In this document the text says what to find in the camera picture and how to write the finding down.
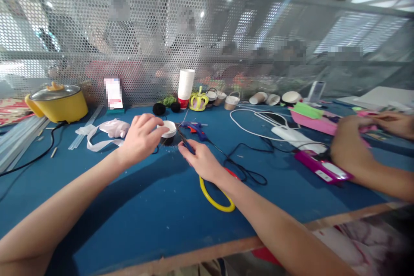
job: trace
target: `pot handle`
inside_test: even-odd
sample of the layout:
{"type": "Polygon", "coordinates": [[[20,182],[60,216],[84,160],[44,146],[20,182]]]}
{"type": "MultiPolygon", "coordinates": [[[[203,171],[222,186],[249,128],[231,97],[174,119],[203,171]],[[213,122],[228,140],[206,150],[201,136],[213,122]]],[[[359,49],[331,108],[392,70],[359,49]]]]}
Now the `pot handle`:
{"type": "Polygon", "coordinates": [[[37,117],[44,116],[44,113],[42,112],[42,110],[40,110],[39,107],[36,105],[36,103],[30,99],[30,94],[26,95],[25,102],[29,106],[29,108],[36,114],[37,117]]]}

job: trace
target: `perforated metal mesh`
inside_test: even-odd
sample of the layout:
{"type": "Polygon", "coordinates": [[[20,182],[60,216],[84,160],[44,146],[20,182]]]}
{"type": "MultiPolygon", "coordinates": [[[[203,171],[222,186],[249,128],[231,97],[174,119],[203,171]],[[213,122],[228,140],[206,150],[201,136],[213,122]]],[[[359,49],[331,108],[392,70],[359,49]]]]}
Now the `perforated metal mesh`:
{"type": "Polygon", "coordinates": [[[342,68],[324,57],[330,47],[361,47],[367,60],[390,38],[412,36],[412,27],[398,32],[407,17],[375,10],[314,0],[1,0],[0,79],[15,97],[52,80],[80,85],[97,104],[104,76],[118,75],[124,99],[146,104],[175,95],[180,69],[191,68],[195,89],[281,94],[342,68]]]}

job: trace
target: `cup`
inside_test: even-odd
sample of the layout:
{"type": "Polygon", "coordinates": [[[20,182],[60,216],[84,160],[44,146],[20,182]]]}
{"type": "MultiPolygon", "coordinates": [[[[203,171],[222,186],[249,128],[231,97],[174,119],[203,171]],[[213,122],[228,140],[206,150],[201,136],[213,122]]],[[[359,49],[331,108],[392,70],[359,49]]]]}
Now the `cup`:
{"type": "Polygon", "coordinates": [[[180,109],[186,109],[188,107],[188,99],[181,99],[178,97],[178,103],[180,104],[180,109]]]}
{"type": "Polygon", "coordinates": [[[172,121],[164,121],[164,127],[167,127],[169,131],[161,136],[161,144],[171,145],[174,141],[174,136],[177,133],[176,125],[172,121]]]}
{"type": "Polygon", "coordinates": [[[249,102],[251,104],[260,104],[266,101],[267,98],[268,98],[268,95],[265,92],[258,92],[254,94],[252,97],[250,97],[249,102]]]}
{"type": "Polygon", "coordinates": [[[206,96],[208,97],[207,108],[210,108],[217,99],[217,90],[215,88],[210,88],[207,91],[206,96]]]}
{"type": "Polygon", "coordinates": [[[195,70],[181,69],[180,80],[178,83],[178,97],[184,100],[190,99],[193,89],[195,70]]]}
{"type": "Polygon", "coordinates": [[[279,95],[271,94],[266,99],[266,104],[268,104],[269,106],[275,106],[279,103],[279,101],[280,101],[280,96],[279,95]]]}
{"type": "Polygon", "coordinates": [[[226,101],[224,103],[224,109],[229,110],[229,111],[234,110],[234,108],[236,108],[239,102],[240,102],[240,92],[238,91],[232,92],[226,98],[226,101]],[[238,93],[238,97],[231,96],[233,93],[238,93]]]}
{"type": "Polygon", "coordinates": [[[217,92],[217,98],[214,101],[213,105],[218,107],[219,105],[221,105],[221,103],[223,102],[223,100],[227,97],[227,95],[223,92],[217,92]]]}
{"type": "Polygon", "coordinates": [[[295,92],[295,91],[289,91],[289,92],[283,94],[283,96],[282,96],[282,100],[284,102],[289,103],[289,104],[291,104],[291,103],[295,104],[300,99],[302,99],[302,96],[298,92],[295,92]]]}

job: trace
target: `yarn ball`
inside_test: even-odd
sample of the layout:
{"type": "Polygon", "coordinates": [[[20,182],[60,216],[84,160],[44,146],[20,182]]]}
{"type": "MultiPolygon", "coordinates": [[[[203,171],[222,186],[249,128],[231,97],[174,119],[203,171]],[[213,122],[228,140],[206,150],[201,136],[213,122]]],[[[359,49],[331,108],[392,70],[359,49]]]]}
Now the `yarn ball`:
{"type": "Polygon", "coordinates": [[[180,107],[179,103],[172,103],[171,104],[171,110],[173,112],[178,113],[178,112],[180,112],[180,109],[181,109],[181,107],[180,107]]]}
{"type": "Polygon", "coordinates": [[[160,116],[163,115],[165,113],[165,106],[162,103],[156,103],[153,107],[152,107],[152,112],[156,115],[156,116],[160,116]]]}

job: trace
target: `green foam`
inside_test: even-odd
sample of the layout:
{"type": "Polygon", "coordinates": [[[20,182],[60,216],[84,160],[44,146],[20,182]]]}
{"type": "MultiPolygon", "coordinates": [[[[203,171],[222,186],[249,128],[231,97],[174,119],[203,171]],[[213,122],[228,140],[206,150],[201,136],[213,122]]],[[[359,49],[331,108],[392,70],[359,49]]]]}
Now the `green foam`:
{"type": "Polygon", "coordinates": [[[296,113],[299,113],[303,116],[307,116],[311,119],[321,119],[323,116],[322,110],[315,109],[301,102],[297,102],[295,106],[290,110],[295,111],[296,113]]]}

